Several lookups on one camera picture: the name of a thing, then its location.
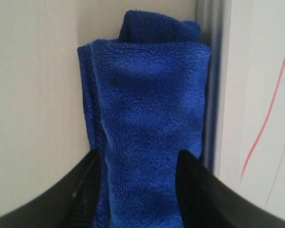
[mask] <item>microfiber cloth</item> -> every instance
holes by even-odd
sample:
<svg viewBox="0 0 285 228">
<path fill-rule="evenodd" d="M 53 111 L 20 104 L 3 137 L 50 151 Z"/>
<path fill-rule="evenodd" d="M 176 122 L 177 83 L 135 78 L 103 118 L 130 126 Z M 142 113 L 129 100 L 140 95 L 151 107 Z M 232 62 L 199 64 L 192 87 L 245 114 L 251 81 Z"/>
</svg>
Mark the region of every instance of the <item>microfiber cloth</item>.
<svg viewBox="0 0 285 228">
<path fill-rule="evenodd" d="M 196 22 L 128 11 L 120 36 L 78 48 L 85 120 L 103 157 L 95 228 L 181 228 L 178 152 L 200 157 L 210 49 Z"/>
</svg>

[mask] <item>towel fold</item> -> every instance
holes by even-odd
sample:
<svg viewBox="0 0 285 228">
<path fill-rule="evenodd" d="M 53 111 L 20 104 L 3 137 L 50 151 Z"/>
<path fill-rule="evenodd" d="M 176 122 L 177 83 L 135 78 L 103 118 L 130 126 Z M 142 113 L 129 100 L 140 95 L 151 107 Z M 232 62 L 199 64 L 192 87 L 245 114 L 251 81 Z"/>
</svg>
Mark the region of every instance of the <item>towel fold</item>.
<svg viewBox="0 0 285 228">
<path fill-rule="evenodd" d="M 96 228 L 181 228 L 178 152 L 201 154 L 210 49 L 200 27 L 129 11 L 120 36 L 78 49 L 87 132 L 103 156 Z"/>
</svg>

